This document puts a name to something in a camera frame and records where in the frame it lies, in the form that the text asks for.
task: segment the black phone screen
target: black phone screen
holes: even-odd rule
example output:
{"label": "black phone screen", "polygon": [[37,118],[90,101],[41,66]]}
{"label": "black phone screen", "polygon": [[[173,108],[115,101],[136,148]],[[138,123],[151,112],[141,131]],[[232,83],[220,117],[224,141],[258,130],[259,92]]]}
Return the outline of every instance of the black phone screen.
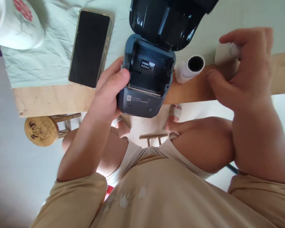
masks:
{"label": "black phone screen", "polygon": [[108,16],[88,11],[80,12],[69,73],[71,82],[96,87],[109,23]]}

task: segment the white paper roll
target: white paper roll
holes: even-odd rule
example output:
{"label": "white paper roll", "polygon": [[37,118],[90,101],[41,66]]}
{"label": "white paper roll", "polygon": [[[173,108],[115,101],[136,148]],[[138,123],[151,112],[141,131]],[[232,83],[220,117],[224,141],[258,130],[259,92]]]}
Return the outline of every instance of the white paper roll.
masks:
{"label": "white paper roll", "polygon": [[214,62],[217,66],[241,58],[242,48],[235,43],[219,44],[215,50]]}
{"label": "white paper roll", "polygon": [[187,62],[180,62],[175,69],[175,78],[178,83],[184,84],[198,75],[205,67],[205,59],[201,55],[191,56]]}

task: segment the leg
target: leg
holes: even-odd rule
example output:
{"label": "leg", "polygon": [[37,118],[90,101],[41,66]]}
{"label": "leg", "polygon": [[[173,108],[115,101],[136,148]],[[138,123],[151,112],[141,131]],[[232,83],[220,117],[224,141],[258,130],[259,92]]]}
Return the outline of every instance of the leg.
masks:
{"label": "leg", "polygon": [[208,173],[216,173],[234,160],[230,120],[208,117],[183,123],[177,121],[175,116],[170,116],[166,130],[180,135],[171,141],[192,164]]}
{"label": "leg", "polygon": [[[69,132],[62,140],[62,149],[67,151],[71,145],[77,129]],[[112,174],[121,164],[128,147],[128,141],[121,137],[130,133],[130,129],[123,121],[116,124],[116,128],[111,127],[107,144],[102,153],[102,157],[97,172],[103,176]]]}

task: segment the beige pants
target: beige pants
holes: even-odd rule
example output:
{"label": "beige pants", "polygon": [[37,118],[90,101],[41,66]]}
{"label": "beige pants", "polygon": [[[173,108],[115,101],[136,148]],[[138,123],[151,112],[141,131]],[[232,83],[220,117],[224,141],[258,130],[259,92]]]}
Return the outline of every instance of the beige pants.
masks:
{"label": "beige pants", "polygon": [[128,140],[127,137],[123,137],[129,142],[126,153],[120,166],[109,176],[106,177],[108,185],[115,187],[121,178],[133,167],[135,164],[143,157],[148,155],[158,155],[164,158],[173,158],[174,160],[180,162],[184,167],[188,168],[197,176],[206,179],[213,175],[212,173],[207,173],[200,168],[192,164],[188,159],[186,159],[172,144],[171,139],[178,137],[176,133],[170,133],[169,138],[159,147],[147,147],[142,148],[132,141]]}

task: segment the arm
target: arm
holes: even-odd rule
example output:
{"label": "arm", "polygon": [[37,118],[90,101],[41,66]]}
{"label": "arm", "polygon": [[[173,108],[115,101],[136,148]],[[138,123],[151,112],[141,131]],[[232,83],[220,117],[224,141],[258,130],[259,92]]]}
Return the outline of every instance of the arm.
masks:
{"label": "arm", "polygon": [[221,43],[242,46],[237,75],[226,82],[216,70],[208,81],[220,103],[234,111],[235,163],[249,175],[285,183],[285,134],[271,101],[272,29],[234,30]]}
{"label": "arm", "polygon": [[74,180],[96,172],[111,122],[120,115],[116,95],[130,79],[126,69],[120,70],[122,60],[123,58],[117,59],[102,73],[91,107],[62,158],[58,181]]}

